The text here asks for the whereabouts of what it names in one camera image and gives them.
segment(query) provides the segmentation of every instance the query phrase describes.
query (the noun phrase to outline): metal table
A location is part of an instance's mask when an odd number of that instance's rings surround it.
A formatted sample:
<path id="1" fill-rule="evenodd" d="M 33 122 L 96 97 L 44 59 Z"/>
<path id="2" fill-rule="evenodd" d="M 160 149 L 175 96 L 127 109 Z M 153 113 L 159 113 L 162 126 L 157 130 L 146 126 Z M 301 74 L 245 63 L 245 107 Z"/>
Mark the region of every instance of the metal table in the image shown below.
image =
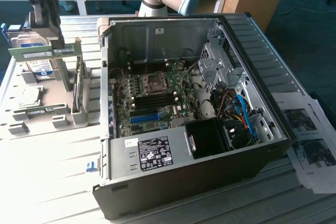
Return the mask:
<path id="1" fill-rule="evenodd" d="M 307 94 L 251 18 L 245 14 L 226 17 L 271 92 Z M 100 153 L 97 18 L 61 18 L 65 40 L 82 38 L 83 57 L 92 69 L 89 126 L 0 141 L 0 223 L 110 223 L 91 193 L 99 173 L 85 174 L 87 161 Z M 67 67 L 74 64 L 68 61 Z M 16 89 L 23 84 L 18 68 L 11 60 L 0 89 L 1 118 L 9 116 Z M 314 195 L 303 188 L 284 156 L 253 179 L 111 223 L 333 223 L 335 211 L 336 196 Z"/>

